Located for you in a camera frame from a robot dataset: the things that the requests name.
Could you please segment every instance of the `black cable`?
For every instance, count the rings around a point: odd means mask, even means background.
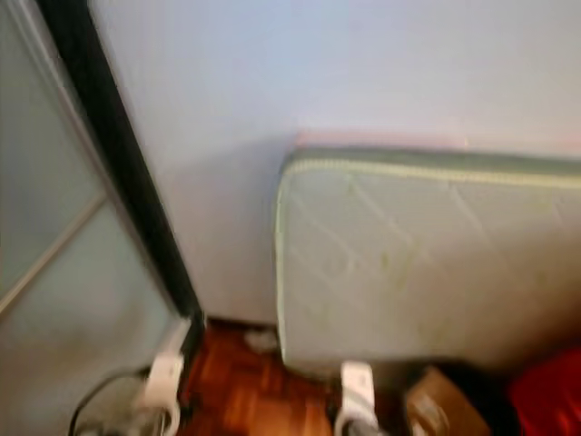
[[[104,387],[106,387],[111,382],[124,378],[145,379],[149,375],[151,368],[151,366],[144,366],[143,368],[137,370],[118,371],[99,382],[94,388],[92,388],[87,394],[84,395],[84,397],[79,401],[76,408],[74,409],[73,418],[71,418],[71,423],[69,424],[68,436],[76,436],[76,422],[79,419],[79,415],[85,406],[89,403],[89,401],[91,401],[97,393],[102,391]]]

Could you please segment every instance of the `red object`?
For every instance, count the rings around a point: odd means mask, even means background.
[[[525,436],[581,436],[581,348],[527,370],[508,394]]]

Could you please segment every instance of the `mattress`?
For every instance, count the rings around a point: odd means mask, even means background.
[[[300,150],[275,224],[282,357],[379,384],[460,359],[510,371],[581,337],[581,163]]]

